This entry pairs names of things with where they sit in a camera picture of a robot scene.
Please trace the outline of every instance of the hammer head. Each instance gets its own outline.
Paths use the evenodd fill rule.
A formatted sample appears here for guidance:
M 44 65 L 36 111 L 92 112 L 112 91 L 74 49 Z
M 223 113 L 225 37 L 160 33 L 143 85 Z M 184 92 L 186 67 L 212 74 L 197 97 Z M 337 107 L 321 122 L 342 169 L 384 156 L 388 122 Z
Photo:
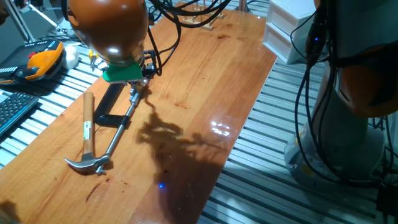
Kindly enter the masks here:
M 109 163 L 111 158 L 105 154 L 100 158 L 95 158 L 92 153 L 82 155 L 81 162 L 70 161 L 65 158 L 65 161 L 72 167 L 72 169 L 79 172 L 93 172 L 99 166 Z

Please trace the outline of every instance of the hammer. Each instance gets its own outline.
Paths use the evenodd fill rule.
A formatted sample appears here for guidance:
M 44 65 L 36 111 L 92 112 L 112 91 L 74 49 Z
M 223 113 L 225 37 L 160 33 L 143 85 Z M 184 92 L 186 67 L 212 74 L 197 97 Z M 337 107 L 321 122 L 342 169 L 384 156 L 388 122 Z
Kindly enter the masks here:
M 92 92 L 83 94 L 83 155 L 80 162 L 70 161 L 65 158 L 71 168 L 79 172 L 96 171 L 98 167 L 107 164 L 111 158 L 105 154 L 100 158 L 94 157 L 94 95 Z

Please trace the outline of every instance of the metal tube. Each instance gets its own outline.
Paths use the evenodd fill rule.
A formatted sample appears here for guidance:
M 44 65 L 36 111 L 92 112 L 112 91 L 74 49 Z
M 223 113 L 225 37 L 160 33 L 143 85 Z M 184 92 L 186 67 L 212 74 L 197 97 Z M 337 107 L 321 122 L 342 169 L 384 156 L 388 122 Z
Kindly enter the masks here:
M 136 104 L 135 104 L 135 103 L 132 103 L 132 104 L 130 105 L 129 109 L 127 110 L 126 116 L 130 117 L 130 116 L 131 116 L 131 113 L 134 111 L 134 108 L 135 108 L 135 107 L 136 107 Z M 109 156 L 109 157 L 111 157 L 111 154 L 112 154 L 112 152 L 113 152 L 113 149 L 115 148 L 116 144 L 117 144 L 118 141 L 120 140 L 120 137 L 122 136 L 123 131 L 124 131 L 124 125 L 121 124 L 121 125 L 118 127 L 118 130 L 116 131 L 116 134 L 113 136 L 112 141 L 111 141 L 111 144 L 109 144 L 109 146 L 108 146 L 108 148 L 107 148 L 107 150 L 106 150 L 106 152 L 105 152 L 105 155 L 103 155 L 103 156 Z M 97 170 L 95 171 L 96 174 L 102 174 L 102 173 L 104 173 L 104 172 L 105 172 L 105 170 L 104 170 L 104 165 L 100 165 L 100 166 L 97 168 Z
M 4 6 L 7 9 L 7 12 L 9 13 L 12 21 L 14 22 L 15 26 L 17 27 L 19 33 L 21 34 L 22 38 L 25 40 L 27 43 L 35 42 L 35 39 L 30 32 L 29 28 L 27 27 L 24 19 L 22 18 L 21 14 L 19 13 L 19 10 L 17 6 L 14 4 L 13 1 L 11 0 L 2 0 L 4 3 Z
M 241 12 L 247 12 L 246 10 L 246 0 L 239 0 L 238 10 Z
M 126 116 L 130 117 L 130 115 L 131 115 L 131 113 L 132 113 L 133 110 L 134 110 L 134 105 L 131 105 L 131 106 L 129 107 L 129 109 L 127 110 Z M 111 154 L 112 154 L 112 151 L 113 151 L 113 149 L 115 148 L 115 145 L 118 143 L 118 141 L 119 141 L 119 139 L 120 139 L 120 137 L 121 137 L 123 131 L 124 131 L 124 125 L 121 124 L 121 125 L 118 127 L 118 130 L 116 131 L 116 134 L 114 135 L 114 137 L 113 137 L 113 139 L 112 139 L 112 141 L 111 141 L 111 144 L 109 144 L 109 147 L 108 147 L 108 149 L 106 150 L 105 154 L 107 154 L 107 155 L 111 155 Z

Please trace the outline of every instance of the wooden table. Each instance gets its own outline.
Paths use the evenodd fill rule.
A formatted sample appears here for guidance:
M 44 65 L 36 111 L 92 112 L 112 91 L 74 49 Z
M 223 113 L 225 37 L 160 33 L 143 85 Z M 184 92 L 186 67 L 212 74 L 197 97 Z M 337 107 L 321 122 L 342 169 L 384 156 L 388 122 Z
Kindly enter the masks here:
M 21 223 L 195 223 L 275 60 L 262 45 L 264 18 L 224 13 L 211 32 L 183 29 L 106 175 L 78 174 L 63 160 L 81 157 L 79 97 L 0 170 L 0 208 Z M 175 42 L 167 19 L 152 31 L 159 49 Z M 107 87 L 100 78 L 88 89 L 96 105 Z M 128 97 L 126 87 L 113 113 L 126 112 Z M 115 132 L 96 127 L 97 156 Z

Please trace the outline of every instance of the computer keyboard key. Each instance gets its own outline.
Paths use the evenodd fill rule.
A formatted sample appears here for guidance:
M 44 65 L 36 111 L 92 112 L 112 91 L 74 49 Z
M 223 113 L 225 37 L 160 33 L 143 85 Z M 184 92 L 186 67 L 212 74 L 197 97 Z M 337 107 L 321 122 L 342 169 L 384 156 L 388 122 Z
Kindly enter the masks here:
M 13 93 L 0 103 L 0 135 L 23 117 L 37 102 L 36 96 Z

